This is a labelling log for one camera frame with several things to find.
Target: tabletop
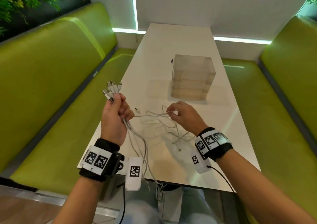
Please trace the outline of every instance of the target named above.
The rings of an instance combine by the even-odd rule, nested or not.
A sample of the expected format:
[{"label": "tabletop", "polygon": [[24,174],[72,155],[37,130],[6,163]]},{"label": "tabletop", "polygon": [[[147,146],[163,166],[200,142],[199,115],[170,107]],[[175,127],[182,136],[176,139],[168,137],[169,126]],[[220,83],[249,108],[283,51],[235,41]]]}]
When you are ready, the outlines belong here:
[{"label": "tabletop", "polygon": [[[145,111],[162,113],[167,106],[179,101],[170,95],[173,69],[171,60],[175,54],[212,58],[216,76],[206,100],[187,101],[187,103],[197,110],[208,126],[223,132],[233,143],[234,149],[260,170],[209,28],[154,23],[149,26],[122,79],[120,92],[126,96],[131,109],[137,108],[141,111],[141,115],[145,115]],[[231,191],[225,180],[215,170],[203,174],[196,172],[190,156],[190,151],[195,148],[193,140],[182,142],[179,146],[172,144],[177,138],[168,134],[163,125],[153,125],[158,123],[154,119],[152,117],[135,117],[131,120],[131,125],[148,143],[149,166],[157,180],[199,188]],[[167,118],[162,117],[160,120],[167,126],[173,126],[173,123]],[[179,131],[180,135],[186,133],[180,126]],[[95,143],[100,137],[100,132],[99,125],[89,145]],[[143,152],[142,140],[137,138],[137,141]],[[128,136],[121,146],[120,153],[124,154],[126,158],[137,156]],[[223,173],[216,162],[211,160],[211,164]],[[153,179],[149,171],[145,177]]]}]

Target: black wristband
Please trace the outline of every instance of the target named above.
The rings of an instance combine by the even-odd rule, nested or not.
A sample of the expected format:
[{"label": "black wristband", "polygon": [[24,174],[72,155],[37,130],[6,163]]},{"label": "black wristband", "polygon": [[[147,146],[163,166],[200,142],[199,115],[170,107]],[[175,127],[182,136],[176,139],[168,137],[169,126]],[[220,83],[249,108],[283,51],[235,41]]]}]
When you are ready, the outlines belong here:
[{"label": "black wristband", "polygon": [[228,150],[233,149],[228,138],[213,127],[207,127],[199,133],[195,146],[203,158],[213,161],[221,158]]},{"label": "black wristband", "polygon": [[[118,152],[120,150],[120,147],[117,144],[110,142],[110,141],[107,141],[107,140],[104,140],[102,138],[97,139],[94,146],[96,146],[100,149],[109,151],[111,153]],[[116,163],[117,163],[117,158],[115,158],[114,155],[112,155],[111,158],[109,158],[106,167],[110,166],[113,168],[117,168],[115,166]],[[95,174],[95,173],[85,169],[85,168],[81,168],[79,174],[81,176],[84,176],[84,177],[87,177],[87,178],[90,178],[90,179],[93,179],[93,180],[96,180],[99,182],[104,182],[107,179],[107,176],[109,176],[112,172],[113,172],[113,169],[111,170],[111,168],[110,169],[108,168],[107,170],[103,171],[102,175],[98,175],[98,174]]]}]

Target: person's right forearm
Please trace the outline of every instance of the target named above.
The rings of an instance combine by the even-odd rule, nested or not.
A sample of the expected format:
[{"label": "person's right forearm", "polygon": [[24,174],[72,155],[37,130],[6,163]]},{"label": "person's right forearm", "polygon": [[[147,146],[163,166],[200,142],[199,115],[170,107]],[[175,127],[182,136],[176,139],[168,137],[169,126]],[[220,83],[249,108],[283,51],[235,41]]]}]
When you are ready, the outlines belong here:
[{"label": "person's right forearm", "polygon": [[259,223],[317,223],[235,150],[216,162]]}]

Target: person's leg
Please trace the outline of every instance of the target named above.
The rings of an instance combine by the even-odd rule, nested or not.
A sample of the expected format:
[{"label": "person's leg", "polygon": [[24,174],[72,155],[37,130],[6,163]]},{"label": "person's leg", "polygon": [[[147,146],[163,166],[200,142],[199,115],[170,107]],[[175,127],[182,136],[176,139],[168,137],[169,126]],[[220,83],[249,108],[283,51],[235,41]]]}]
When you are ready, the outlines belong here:
[{"label": "person's leg", "polygon": [[201,189],[183,188],[180,224],[220,224],[216,214],[210,210]]},{"label": "person's leg", "polygon": [[[125,214],[122,224],[164,224],[158,210],[156,200],[156,185],[149,183],[151,190],[146,182],[142,182],[138,191],[125,191]],[[123,207],[117,217],[120,222]]]}]

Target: black planter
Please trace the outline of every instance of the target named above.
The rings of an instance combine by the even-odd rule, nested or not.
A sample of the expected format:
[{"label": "black planter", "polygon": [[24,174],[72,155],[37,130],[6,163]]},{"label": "black planter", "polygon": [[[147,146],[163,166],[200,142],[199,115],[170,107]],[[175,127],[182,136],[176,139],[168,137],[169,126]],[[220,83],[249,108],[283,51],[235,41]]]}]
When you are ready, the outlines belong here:
[{"label": "black planter", "polygon": [[59,0],[58,5],[61,7],[60,11],[57,11],[53,6],[46,2],[42,2],[42,5],[36,9],[21,8],[21,13],[25,16],[27,24],[20,13],[13,13],[11,22],[0,21],[0,26],[7,29],[4,36],[0,35],[0,42],[33,29],[34,27],[42,25],[89,3],[90,0]]}]

